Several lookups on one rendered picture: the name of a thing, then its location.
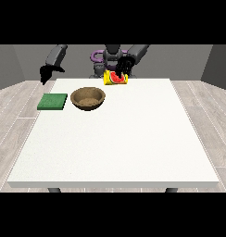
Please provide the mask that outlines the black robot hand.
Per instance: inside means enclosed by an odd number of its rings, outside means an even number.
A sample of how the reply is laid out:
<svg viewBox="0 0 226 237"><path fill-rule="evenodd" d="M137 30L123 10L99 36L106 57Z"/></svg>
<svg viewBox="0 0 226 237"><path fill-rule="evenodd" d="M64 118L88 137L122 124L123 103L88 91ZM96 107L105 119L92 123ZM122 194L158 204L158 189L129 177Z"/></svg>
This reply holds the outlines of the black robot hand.
<svg viewBox="0 0 226 237"><path fill-rule="evenodd" d="M116 75L120 78L121 74L130 75L132 67L134 65L134 59L131 56L123 56L118 60L118 64L115 68Z"/></svg>
<svg viewBox="0 0 226 237"><path fill-rule="evenodd" d="M42 84L46 84L46 82L51 79L53 71L64 72L65 70L61 67L52 66L52 65L44 65L40 67L40 75L41 75Z"/></svg>

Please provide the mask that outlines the yellow cup with melon print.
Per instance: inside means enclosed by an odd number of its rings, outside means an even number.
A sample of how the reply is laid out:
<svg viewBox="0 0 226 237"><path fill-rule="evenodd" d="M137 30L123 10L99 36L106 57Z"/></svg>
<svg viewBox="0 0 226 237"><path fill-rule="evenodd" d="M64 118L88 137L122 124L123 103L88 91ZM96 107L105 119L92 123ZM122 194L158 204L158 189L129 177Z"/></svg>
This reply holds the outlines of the yellow cup with melon print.
<svg viewBox="0 0 226 237"><path fill-rule="evenodd" d="M128 75L121 74L118 76L115 71L106 70L104 72L104 84L105 85L116 85L116 84L127 84Z"/></svg>

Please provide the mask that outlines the green square pad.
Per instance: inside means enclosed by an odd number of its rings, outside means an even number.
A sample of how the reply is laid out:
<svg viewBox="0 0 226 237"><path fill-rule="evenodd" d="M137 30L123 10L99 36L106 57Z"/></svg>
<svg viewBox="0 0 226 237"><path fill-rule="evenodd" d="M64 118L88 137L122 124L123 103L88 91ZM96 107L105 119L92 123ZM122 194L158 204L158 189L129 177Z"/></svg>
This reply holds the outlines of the green square pad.
<svg viewBox="0 0 226 237"><path fill-rule="evenodd" d="M37 106L38 110L62 110L66 103L67 94L44 94Z"/></svg>

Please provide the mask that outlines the brown wooden bowl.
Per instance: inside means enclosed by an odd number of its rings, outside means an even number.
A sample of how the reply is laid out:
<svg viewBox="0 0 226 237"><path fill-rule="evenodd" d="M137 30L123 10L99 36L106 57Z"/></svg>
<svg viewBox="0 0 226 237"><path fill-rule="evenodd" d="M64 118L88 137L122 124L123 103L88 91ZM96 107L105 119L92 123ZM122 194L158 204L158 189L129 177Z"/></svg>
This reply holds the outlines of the brown wooden bowl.
<svg viewBox="0 0 226 237"><path fill-rule="evenodd" d="M91 111L99 108L106 98L106 94L96 87L82 87L74 91L70 101L78 109Z"/></svg>

